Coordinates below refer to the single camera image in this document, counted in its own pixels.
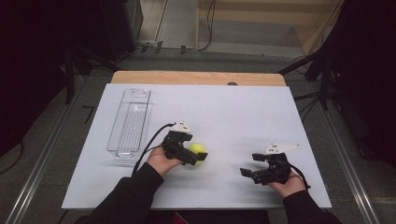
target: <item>human hand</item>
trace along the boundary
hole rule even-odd
[[[166,158],[162,147],[155,147],[149,153],[147,163],[154,168],[158,174],[164,177],[172,168],[180,165],[182,161],[177,159],[169,160]]]
[[[282,199],[288,197],[289,195],[296,193],[298,191],[306,190],[305,184],[299,175],[294,172],[290,172],[289,180],[285,184],[280,183],[269,183],[274,190],[276,190]]]

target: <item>white table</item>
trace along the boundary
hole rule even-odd
[[[152,209],[283,207],[270,187],[255,185],[239,172],[241,167],[263,169],[266,163],[254,161],[251,154],[263,153],[271,143],[301,145],[286,153],[288,160],[306,176],[319,207],[331,207],[288,87],[108,84],[62,208],[94,208],[121,177],[131,174],[131,165],[116,162],[106,150],[125,89],[152,91],[148,140],[164,124],[184,120],[192,128],[191,143],[205,145],[209,154],[198,166],[173,169],[156,192]],[[167,131],[153,146],[161,143]]]

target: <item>tennis ball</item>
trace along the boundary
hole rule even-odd
[[[189,149],[189,151],[191,151],[191,152],[193,152],[193,153],[195,153],[195,154],[198,154],[198,153],[200,153],[200,152],[206,152],[205,147],[204,147],[203,145],[197,144],[197,143],[191,144],[191,145],[188,147],[188,149]],[[199,165],[199,164],[201,164],[201,163],[202,163],[202,161],[197,161],[197,162],[195,163],[195,165]]]

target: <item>clear plastic container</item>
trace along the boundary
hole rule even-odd
[[[146,146],[152,102],[150,90],[124,91],[107,150],[118,161],[137,161]]]

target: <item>metal rail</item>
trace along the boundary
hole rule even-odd
[[[312,83],[309,83],[309,87],[311,88],[312,92],[318,91],[316,87],[312,85]],[[374,208],[372,207],[372,204],[370,202],[370,198],[368,197],[359,177],[358,174],[355,171],[355,168],[352,165],[352,162],[350,161],[347,151],[344,147],[344,144],[338,135],[338,132],[336,128],[334,127],[334,124],[332,122],[332,117],[329,115],[329,113],[325,112],[323,107],[320,106],[320,113],[326,123],[326,127],[329,131],[329,134],[333,140],[334,147],[335,147],[335,154],[340,161],[341,168],[344,171],[344,174],[346,176],[346,181],[349,184],[350,189],[352,190],[353,196],[355,198],[355,201],[361,210],[361,215],[364,219],[364,222],[367,224],[377,224],[380,223]]]
[[[27,179],[23,188],[21,189],[21,193],[18,196],[18,199],[6,221],[7,224],[8,223],[18,224],[22,222],[26,210],[30,202],[33,200],[38,185],[40,184],[40,181],[50,163],[50,158],[53,154],[53,147],[56,143],[56,140],[58,139],[58,136],[64,126],[64,123],[73,107],[74,102],[76,101],[76,98],[81,93],[81,90],[85,85],[85,82],[86,82],[86,78],[79,76],[78,80],[76,81],[77,93],[73,97],[70,104],[64,106],[64,109],[62,110],[60,117],[58,118],[52,129],[49,139],[46,145],[44,146],[41,155],[38,158],[35,167],[33,168],[32,173],[29,175],[29,178]]]

